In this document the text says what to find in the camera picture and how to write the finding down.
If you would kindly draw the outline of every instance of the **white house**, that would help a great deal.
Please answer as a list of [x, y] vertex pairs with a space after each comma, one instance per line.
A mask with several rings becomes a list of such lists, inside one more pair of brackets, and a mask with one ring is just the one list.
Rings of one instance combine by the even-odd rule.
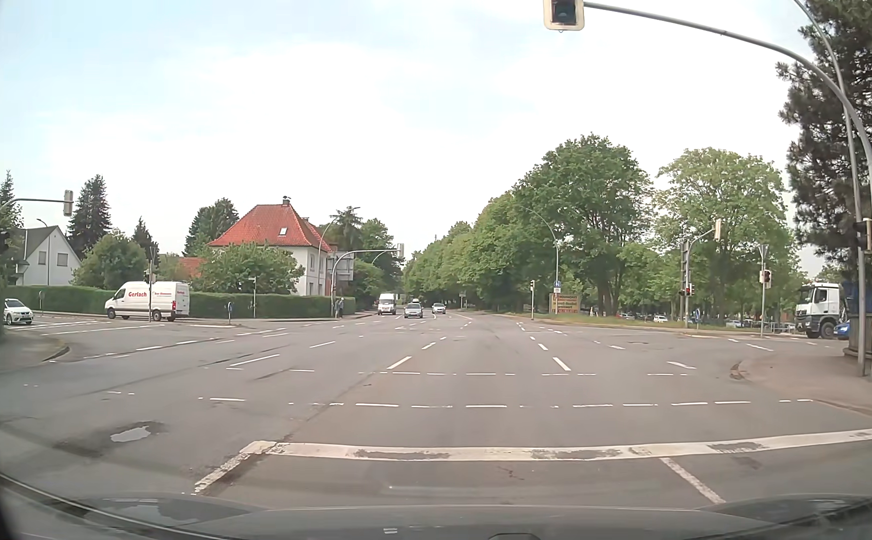
[[79, 256], [57, 227], [23, 228], [12, 237], [21, 246], [14, 259], [18, 286], [68, 286], [80, 267]]
[[322, 240], [310, 220], [300, 215], [289, 203], [288, 197], [282, 204], [257, 204], [230, 227], [222, 236], [209, 242], [209, 247], [222, 249], [229, 245], [250, 243], [270, 245], [289, 252], [302, 266], [305, 273], [296, 281], [295, 294], [308, 296], [327, 296], [330, 284], [327, 282], [327, 262], [333, 248]]

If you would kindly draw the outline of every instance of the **hedge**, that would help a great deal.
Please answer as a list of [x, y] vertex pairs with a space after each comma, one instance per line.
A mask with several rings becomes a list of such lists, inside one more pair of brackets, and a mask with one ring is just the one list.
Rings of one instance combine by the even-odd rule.
[[[45, 291], [40, 306], [40, 291]], [[17, 298], [32, 310], [42, 308], [47, 312], [105, 313], [106, 300], [113, 298], [115, 290], [102, 290], [76, 285], [40, 286], [10, 285], [7, 298]], [[343, 313], [356, 312], [357, 302], [353, 297], [344, 297]], [[252, 294], [229, 294], [191, 291], [189, 316], [212, 319], [226, 318], [226, 303], [232, 302], [232, 318], [253, 317]], [[291, 294], [256, 295], [256, 318], [258, 319], [310, 319], [332, 316], [330, 298], [326, 296], [295, 296]]]

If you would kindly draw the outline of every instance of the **red tiled roof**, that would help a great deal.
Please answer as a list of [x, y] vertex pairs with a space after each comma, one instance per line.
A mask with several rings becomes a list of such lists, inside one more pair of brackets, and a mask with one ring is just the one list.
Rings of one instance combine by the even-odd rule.
[[[286, 227], [286, 234], [280, 230]], [[316, 227], [300, 217], [292, 204], [257, 204], [223, 235], [209, 242], [210, 247], [220, 248], [231, 244], [269, 244], [271, 246], [320, 246], [320, 233]], [[322, 241], [322, 251], [331, 251]]]
[[178, 259], [179, 268], [190, 278], [199, 278], [199, 265], [204, 261], [204, 258], [198, 256], [181, 256]]

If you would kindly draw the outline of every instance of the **blue car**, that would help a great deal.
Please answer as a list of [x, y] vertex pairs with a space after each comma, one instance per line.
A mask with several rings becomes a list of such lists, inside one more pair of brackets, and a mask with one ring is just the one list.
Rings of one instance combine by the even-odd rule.
[[850, 323], [846, 321], [845, 323], [839, 323], [835, 328], [836, 339], [849, 339], [850, 338]]

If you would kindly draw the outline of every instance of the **road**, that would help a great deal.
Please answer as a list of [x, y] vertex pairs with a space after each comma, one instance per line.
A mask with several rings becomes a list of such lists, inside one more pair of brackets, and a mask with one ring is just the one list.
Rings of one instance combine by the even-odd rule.
[[57, 361], [0, 374], [0, 471], [69, 497], [266, 508], [698, 508], [872, 494], [872, 418], [733, 376], [837, 341], [450, 312], [325, 322], [56, 317]]

